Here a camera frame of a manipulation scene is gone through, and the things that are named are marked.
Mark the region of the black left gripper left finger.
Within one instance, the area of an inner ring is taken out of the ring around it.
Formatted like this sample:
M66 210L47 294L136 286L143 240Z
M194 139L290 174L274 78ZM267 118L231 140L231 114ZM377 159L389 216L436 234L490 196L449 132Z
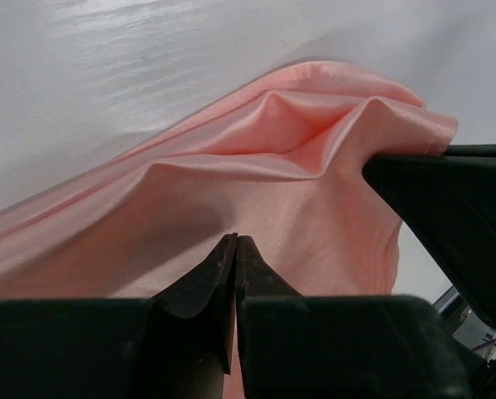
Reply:
M236 238L151 298L0 301L0 398L219 398Z

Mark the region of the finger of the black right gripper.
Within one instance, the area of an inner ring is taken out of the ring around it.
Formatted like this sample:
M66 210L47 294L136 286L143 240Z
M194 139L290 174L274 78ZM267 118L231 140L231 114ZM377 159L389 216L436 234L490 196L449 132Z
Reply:
M472 310L496 329L496 145L375 155L362 175Z

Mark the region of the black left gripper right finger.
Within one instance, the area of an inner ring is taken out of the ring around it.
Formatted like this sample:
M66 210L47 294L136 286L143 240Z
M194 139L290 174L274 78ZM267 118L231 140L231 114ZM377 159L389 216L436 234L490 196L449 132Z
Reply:
M470 398L479 357L426 301L308 297L236 249L238 354L248 398Z

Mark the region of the pink satin napkin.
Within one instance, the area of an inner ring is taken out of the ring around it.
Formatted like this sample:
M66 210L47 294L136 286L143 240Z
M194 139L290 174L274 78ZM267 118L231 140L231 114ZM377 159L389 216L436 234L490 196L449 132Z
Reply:
M308 297L390 296L400 217L362 175L441 155L457 120L342 62L273 71L83 175L0 210L0 301L151 298L253 239ZM248 398L233 346L219 398Z

